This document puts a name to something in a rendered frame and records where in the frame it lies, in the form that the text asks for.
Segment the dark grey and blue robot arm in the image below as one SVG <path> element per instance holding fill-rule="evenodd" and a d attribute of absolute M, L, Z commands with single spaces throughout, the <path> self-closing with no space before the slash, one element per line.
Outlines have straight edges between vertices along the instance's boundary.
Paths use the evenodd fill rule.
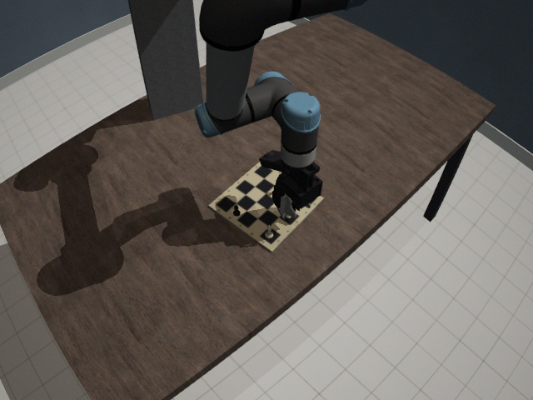
<path fill-rule="evenodd" d="M 262 167 L 290 173 L 281 160 L 294 168 L 312 164 L 320 103 L 306 92 L 297 92 L 278 72 L 263 73 L 247 88 L 254 47 L 271 26 L 346 11 L 366 1 L 203 0 L 199 28 L 207 43 L 207 101 L 195 107 L 203 136 L 222 135 L 272 116 L 281 127 L 281 151 L 271 150 L 260 157 Z"/>

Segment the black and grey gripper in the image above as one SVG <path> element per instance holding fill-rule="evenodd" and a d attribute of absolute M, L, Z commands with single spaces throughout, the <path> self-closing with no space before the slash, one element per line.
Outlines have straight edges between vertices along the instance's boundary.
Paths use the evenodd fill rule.
<path fill-rule="evenodd" d="M 310 208 L 310 202 L 321 196 L 323 181 L 315 175 L 320 172 L 320 167 L 314 161 L 309 166 L 299 168 L 291 167 L 282 160 L 281 163 L 290 173 L 281 172 L 278 176 L 272 200 L 284 219 L 286 214 L 296 218 L 296 210 L 300 211 L 303 207 Z"/>

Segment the black and beige chessboard with pieces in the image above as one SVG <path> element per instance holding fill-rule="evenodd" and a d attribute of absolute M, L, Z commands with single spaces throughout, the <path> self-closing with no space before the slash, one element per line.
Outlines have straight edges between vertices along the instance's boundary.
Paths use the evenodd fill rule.
<path fill-rule="evenodd" d="M 208 206 L 273 252 L 324 200 L 320 196 L 310 202 L 310 208 L 296 210 L 296 218 L 284 219 L 272 200 L 272 192 L 280 174 L 279 171 L 262 167 L 259 162 Z M 241 213 L 239 216 L 233 215 L 235 205 Z M 272 238 L 265 237 L 268 225 L 271 225 Z"/>

